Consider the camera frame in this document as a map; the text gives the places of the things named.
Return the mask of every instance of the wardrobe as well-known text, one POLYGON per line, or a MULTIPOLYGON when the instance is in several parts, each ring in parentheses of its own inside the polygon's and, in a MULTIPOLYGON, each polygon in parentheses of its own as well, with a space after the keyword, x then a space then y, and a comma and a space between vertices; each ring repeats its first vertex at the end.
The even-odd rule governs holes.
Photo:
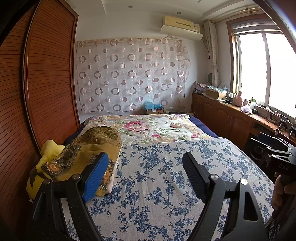
POLYGON ((65 0, 29 8, 0 46, 0 214, 19 237, 30 211, 26 183, 43 143, 62 144, 80 125, 73 86, 78 15, 65 0))

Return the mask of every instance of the bedspread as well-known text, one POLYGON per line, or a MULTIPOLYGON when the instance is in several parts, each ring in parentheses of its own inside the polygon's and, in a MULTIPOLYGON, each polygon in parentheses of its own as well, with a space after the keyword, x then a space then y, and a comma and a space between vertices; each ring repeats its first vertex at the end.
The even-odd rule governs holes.
POLYGON ((82 135, 94 126, 116 128, 123 144, 190 141, 211 138, 189 120, 189 115, 97 115, 85 121, 82 135))
MULTIPOLYGON (((273 209, 274 185, 261 169, 225 138, 174 143, 125 145, 117 166, 112 193, 94 197, 89 212, 104 240, 183 241, 191 233, 204 204, 190 185, 182 156, 190 151, 209 173, 223 180, 248 180, 266 223, 273 209)), ((224 200, 213 240, 223 230, 229 200, 224 200)), ((77 234, 67 202, 63 200, 67 227, 77 234)))

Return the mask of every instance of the ceiling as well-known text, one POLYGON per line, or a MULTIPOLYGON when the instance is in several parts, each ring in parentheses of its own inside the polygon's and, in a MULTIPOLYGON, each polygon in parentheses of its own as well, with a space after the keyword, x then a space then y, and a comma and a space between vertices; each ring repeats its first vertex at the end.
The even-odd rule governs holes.
POLYGON ((257 6, 252 0, 66 0, 80 18, 116 12, 156 12, 195 23, 213 19, 246 7, 257 6))

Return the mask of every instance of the window frame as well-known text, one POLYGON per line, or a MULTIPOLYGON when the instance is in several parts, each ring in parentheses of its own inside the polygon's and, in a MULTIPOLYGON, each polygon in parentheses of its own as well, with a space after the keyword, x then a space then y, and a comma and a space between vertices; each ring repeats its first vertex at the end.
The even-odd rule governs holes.
MULTIPOLYGON (((230 92, 236 93, 241 90, 242 86, 242 58, 241 58, 241 47, 240 47, 240 36, 234 36, 234 31, 231 27, 234 23, 239 23, 247 20, 259 19, 259 18, 268 18, 268 16, 263 14, 255 14, 251 16, 236 18, 226 22, 229 43, 230 43, 230 58, 231 58, 231 80, 230 80, 230 92)), ((257 102, 264 106, 268 106, 271 110, 279 112, 281 115, 286 116, 290 121, 295 122, 295 116, 292 117, 287 113, 284 113, 273 106, 269 105, 269 95, 270 95, 270 86, 271 86, 271 64, 270 64, 270 55, 269 48, 267 44, 266 33, 261 33, 264 41, 265 52, 266 52, 266 93, 265 101, 257 102)), ((274 34, 283 34, 282 32, 272 32, 274 34)))

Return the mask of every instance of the air conditioner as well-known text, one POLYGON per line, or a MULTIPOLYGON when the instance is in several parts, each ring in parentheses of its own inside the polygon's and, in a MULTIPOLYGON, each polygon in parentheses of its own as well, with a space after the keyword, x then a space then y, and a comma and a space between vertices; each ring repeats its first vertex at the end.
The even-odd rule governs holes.
POLYGON ((160 32, 162 34, 169 34, 196 41, 202 39, 199 24, 171 16, 163 17, 163 25, 160 32))

